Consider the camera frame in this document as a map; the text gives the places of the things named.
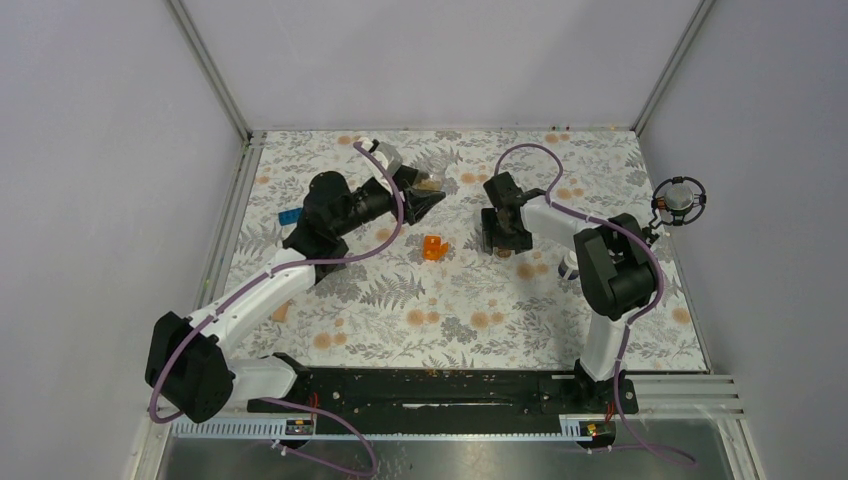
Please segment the orange pill organizer box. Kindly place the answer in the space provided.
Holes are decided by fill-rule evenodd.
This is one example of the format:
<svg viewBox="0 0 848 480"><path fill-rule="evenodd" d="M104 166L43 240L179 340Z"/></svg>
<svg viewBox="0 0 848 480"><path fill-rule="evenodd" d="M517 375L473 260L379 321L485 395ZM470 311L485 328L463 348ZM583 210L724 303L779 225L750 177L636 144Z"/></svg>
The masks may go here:
<svg viewBox="0 0 848 480"><path fill-rule="evenodd" d="M427 235L422 243L422 258L427 261L440 261L448 253L450 244L440 236Z"/></svg>

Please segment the clear pill bottle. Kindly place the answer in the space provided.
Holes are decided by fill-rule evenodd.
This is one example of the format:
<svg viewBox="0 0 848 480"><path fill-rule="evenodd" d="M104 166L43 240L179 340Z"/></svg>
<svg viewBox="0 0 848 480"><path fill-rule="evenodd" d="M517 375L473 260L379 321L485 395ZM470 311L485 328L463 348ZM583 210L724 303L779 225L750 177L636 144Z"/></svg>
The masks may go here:
<svg viewBox="0 0 848 480"><path fill-rule="evenodd" d="M446 175L443 171L423 172L419 175L415 186L424 191L444 191Z"/></svg>

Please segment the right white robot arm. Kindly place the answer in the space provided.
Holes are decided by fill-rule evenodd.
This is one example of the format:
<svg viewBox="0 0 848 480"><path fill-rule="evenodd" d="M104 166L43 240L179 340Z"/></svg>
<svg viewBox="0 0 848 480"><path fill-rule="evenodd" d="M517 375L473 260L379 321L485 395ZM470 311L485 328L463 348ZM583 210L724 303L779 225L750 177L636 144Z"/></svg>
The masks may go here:
<svg viewBox="0 0 848 480"><path fill-rule="evenodd" d="M523 253L533 248L537 237L567 249L560 274L579 279L593 311L576 364L576 371L586 377L575 382L573 396L583 410L601 410L613 398L609 380L622 370L626 328L657 298L662 279L638 222L629 214L602 220L551 204L542 190L522 190L507 172L487 180L484 190L491 202L481 210L486 253Z"/></svg>

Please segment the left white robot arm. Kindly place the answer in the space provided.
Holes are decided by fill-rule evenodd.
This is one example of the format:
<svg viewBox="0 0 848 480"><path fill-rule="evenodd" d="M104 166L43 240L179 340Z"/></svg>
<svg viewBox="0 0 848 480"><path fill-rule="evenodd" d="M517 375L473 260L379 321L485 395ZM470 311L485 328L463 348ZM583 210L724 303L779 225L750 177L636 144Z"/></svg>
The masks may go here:
<svg viewBox="0 0 848 480"><path fill-rule="evenodd" d="M346 234L387 213L413 225L444 200L443 191L415 186L419 174L400 167L392 177L397 193L376 178L351 190L336 171L316 175L294 230L270 261L188 317L168 312L156 322L145 369L153 389L149 412L160 398L195 423L229 404L265 397L288 411L304 407L311 387L294 360L284 354L236 359L233 351L274 310L350 261Z"/></svg>

